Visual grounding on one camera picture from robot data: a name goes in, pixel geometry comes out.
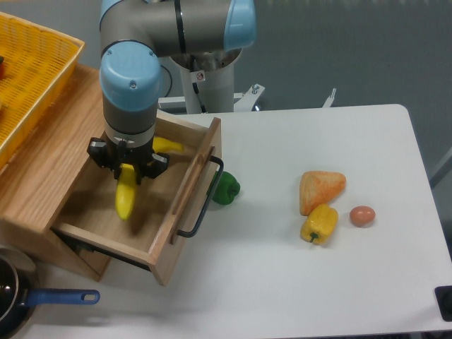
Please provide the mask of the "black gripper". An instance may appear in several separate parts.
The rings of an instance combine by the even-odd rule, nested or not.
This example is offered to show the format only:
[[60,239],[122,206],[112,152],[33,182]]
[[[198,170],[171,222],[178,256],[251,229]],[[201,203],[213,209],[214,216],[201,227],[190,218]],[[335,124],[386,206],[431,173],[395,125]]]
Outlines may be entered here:
[[145,145],[131,147],[126,141],[114,143],[108,138],[91,138],[87,152],[98,167],[112,171],[115,180],[121,174],[122,163],[133,165],[136,183],[141,184],[144,177],[155,179],[169,166],[169,155],[153,150],[153,141],[154,138]]

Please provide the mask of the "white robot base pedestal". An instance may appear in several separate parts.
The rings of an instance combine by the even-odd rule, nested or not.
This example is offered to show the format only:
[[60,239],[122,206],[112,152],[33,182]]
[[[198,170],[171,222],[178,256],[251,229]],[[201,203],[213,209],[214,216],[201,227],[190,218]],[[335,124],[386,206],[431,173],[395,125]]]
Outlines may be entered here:
[[159,109],[173,114],[259,111],[258,101],[266,89],[263,85],[255,83],[241,93],[234,90],[234,67],[241,55],[241,49],[233,49],[173,56],[183,95],[161,97]]

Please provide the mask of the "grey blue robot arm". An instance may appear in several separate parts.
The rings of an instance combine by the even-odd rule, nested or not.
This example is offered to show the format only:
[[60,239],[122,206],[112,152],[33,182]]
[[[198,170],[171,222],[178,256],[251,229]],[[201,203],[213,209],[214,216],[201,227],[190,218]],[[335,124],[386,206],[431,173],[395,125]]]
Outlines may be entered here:
[[135,181],[156,178],[168,156],[155,148],[163,57],[231,52],[256,39],[252,1],[103,1],[100,87],[105,138],[88,154],[119,178],[132,166]]

